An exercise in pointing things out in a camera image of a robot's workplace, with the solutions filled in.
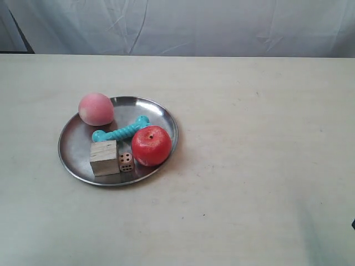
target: silver plate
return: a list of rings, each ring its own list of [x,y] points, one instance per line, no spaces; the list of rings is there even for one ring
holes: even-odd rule
[[[147,99],[122,96],[111,98],[115,108],[114,121],[106,126],[89,126],[79,114],[74,115],[65,125],[58,141],[59,158],[69,173],[77,179],[97,186],[123,186],[143,180],[154,174],[159,166],[146,167],[135,162],[135,169],[115,175],[95,177],[90,166],[91,135],[95,130],[113,131],[134,123],[140,115],[146,115],[152,125],[163,127],[173,142],[171,154],[178,143],[178,125],[171,114],[161,105]],[[131,139],[119,141],[119,152],[130,152]]]

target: peach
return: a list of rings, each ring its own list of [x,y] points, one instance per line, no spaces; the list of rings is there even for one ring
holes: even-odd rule
[[[111,100],[101,93],[90,93],[79,103],[79,116],[91,126],[103,126],[114,119],[114,107]]]

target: fake fruit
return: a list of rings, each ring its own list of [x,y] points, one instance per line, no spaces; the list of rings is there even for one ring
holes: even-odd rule
[[[103,126],[113,121],[114,107],[107,96],[90,93],[79,103],[79,116],[88,125]]]
[[[171,150],[169,134],[160,126],[147,126],[140,129],[132,138],[133,158],[144,166],[156,166],[163,163]]]

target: white fabric backdrop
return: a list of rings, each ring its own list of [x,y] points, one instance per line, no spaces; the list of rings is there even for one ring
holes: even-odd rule
[[[354,0],[7,0],[36,53],[355,57]]]

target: wooden cube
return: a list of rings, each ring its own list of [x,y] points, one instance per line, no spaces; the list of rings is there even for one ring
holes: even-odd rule
[[[119,165],[120,165],[120,170],[122,172],[129,172],[132,171],[134,168],[134,161],[132,154],[129,152],[125,152],[124,154],[121,154],[118,158]]]
[[[117,142],[115,140],[109,140],[92,143],[90,165],[95,176],[119,173]]]

